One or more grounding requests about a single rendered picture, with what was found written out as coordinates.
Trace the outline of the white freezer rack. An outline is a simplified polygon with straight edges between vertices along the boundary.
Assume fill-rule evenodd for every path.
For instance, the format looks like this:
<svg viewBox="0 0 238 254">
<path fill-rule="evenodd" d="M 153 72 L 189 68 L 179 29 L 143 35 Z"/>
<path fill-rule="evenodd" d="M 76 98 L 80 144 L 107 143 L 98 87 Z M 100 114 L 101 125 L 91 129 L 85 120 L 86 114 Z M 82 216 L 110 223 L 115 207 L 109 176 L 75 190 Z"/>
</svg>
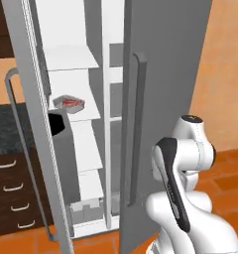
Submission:
<svg viewBox="0 0 238 254">
<path fill-rule="evenodd" d="M 98 63 L 87 45 L 62 45 L 44 49 L 48 71 L 96 68 Z"/>
<path fill-rule="evenodd" d="M 103 197 L 103 189 L 97 170 L 80 172 L 78 179 L 82 200 Z"/>
<path fill-rule="evenodd" d="M 75 114 L 69 114 L 69 113 L 67 114 L 71 121 L 92 120 L 92 119 L 98 119 L 100 117 L 100 114 L 98 112 L 96 105 L 89 101 L 85 101 L 83 110 Z"/>
<path fill-rule="evenodd" d="M 77 170 L 86 172 L 103 167 L 90 121 L 70 123 L 73 133 Z"/>
</svg>

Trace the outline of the grey open freezer door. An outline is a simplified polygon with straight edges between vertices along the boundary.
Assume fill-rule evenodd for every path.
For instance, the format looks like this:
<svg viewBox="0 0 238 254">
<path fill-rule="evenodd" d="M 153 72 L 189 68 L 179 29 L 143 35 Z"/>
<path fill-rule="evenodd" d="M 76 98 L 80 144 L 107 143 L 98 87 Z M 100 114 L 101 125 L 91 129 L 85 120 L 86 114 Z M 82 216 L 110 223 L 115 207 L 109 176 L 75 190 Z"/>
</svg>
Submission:
<svg viewBox="0 0 238 254">
<path fill-rule="evenodd" d="M 1 0 L 25 95 L 61 254 L 74 254 L 44 96 L 28 0 Z"/>
</svg>

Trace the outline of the dark wood drawer cabinet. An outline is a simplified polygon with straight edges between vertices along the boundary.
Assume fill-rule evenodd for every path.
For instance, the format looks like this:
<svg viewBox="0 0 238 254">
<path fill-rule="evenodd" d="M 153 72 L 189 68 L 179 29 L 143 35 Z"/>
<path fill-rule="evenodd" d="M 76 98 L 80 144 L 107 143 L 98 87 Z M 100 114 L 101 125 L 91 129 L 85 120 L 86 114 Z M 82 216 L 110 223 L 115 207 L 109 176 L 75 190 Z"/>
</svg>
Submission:
<svg viewBox="0 0 238 254">
<path fill-rule="evenodd" d="M 23 153 L 10 153 L 0 155 L 0 164 L 10 164 L 17 160 L 15 167 L 0 170 L 0 235 L 43 227 L 44 223 L 38 207 L 31 177 L 29 174 L 25 155 Z M 3 187 L 13 188 L 24 183 L 21 190 L 4 192 Z M 10 207 L 30 207 L 26 210 L 13 212 Z M 33 220 L 36 224 L 27 229 L 18 229 L 17 224 L 29 224 Z"/>
</svg>

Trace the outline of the white meat container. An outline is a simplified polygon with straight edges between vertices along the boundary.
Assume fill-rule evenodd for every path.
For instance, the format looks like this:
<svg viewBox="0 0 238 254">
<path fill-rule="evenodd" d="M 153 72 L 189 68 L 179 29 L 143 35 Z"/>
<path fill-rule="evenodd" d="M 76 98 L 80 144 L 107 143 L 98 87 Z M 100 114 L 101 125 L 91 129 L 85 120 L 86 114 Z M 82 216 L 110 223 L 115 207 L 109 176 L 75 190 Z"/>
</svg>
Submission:
<svg viewBox="0 0 238 254">
<path fill-rule="evenodd" d="M 84 109 L 85 101 L 71 96 L 62 95 L 53 100 L 55 108 L 63 108 L 69 114 L 75 114 Z"/>
</svg>

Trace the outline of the white freezer interior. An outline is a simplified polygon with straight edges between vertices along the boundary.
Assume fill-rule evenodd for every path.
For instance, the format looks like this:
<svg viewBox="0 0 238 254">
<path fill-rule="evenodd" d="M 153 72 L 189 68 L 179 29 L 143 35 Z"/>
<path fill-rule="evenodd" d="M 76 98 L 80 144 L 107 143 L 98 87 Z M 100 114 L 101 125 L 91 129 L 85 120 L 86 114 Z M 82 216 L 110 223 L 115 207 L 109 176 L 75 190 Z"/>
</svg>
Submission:
<svg viewBox="0 0 238 254">
<path fill-rule="evenodd" d="M 101 219 L 73 224 L 74 238 L 119 227 L 120 152 L 122 120 L 123 0 L 36 0 L 43 50 L 62 45 L 87 45 L 96 68 L 48 71 L 53 100 L 71 95 L 96 105 L 100 117 L 90 121 L 103 167 L 98 169 L 103 189 Z"/>
</svg>

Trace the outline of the red steak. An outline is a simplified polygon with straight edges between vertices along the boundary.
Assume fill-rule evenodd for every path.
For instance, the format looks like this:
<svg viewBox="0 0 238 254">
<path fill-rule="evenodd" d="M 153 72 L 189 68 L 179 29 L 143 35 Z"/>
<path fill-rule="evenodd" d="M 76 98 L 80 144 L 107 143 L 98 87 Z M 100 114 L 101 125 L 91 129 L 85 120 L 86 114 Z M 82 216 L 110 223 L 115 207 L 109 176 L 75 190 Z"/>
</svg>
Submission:
<svg viewBox="0 0 238 254">
<path fill-rule="evenodd" d="M 77 106 L 79 105 L 79 100 L 78 99 L 69 99 L 69 98 L 64 98 L 62 101 L 63 106 Z"/>
</svg>

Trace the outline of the grey closed fridge door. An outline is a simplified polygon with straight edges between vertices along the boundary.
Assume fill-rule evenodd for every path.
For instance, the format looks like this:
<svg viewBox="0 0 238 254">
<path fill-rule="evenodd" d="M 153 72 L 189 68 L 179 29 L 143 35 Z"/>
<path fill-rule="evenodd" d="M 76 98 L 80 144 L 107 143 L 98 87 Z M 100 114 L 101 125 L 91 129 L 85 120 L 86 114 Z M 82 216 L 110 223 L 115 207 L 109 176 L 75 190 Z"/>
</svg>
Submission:
<svg viewBox="0 0 238 254">
<path fill-rule="evenodd" d="M 152 174 L 152 147 L 170 137 L 190 108 L 212 0 L 125 0 L 119 254 L 132 251 L 160 227 L 146 212 L 149 194 L 164 185 Z M 137 61 L 147 59 L 137 197 L 131 182 Z"/>
</svg>

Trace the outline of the grey door dispenser housing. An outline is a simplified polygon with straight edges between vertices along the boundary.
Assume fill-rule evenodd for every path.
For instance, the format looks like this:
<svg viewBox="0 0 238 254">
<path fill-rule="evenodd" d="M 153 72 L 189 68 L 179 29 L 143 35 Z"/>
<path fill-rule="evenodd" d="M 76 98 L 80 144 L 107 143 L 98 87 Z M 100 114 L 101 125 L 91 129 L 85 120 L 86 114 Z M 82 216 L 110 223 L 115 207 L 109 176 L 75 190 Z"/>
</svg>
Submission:
<svg viewBox="0 0 238 254">
<path fill-rule="evenodd" d="M 63 200 L 66 205 L 80 201 L 73 134 L 63 109 L 50 110 L 49 122 L 59 169 Z"/>
</svg>

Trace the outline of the clear freezer drawer bin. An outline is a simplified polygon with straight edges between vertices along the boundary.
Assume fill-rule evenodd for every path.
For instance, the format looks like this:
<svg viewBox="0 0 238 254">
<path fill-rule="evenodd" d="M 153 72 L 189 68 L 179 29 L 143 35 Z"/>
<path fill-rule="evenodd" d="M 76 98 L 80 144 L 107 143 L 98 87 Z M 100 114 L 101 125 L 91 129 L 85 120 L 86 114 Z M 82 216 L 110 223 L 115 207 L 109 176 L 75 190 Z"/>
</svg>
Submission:
<svg viewBox="0 0 238 254">
<path fill-rule="evenodd" d="M 92 198 L 72 203 L 70 205 L 70 218 L 73 224 L 80 224 L 103 217 L 103 198 Z"/>
</svg>

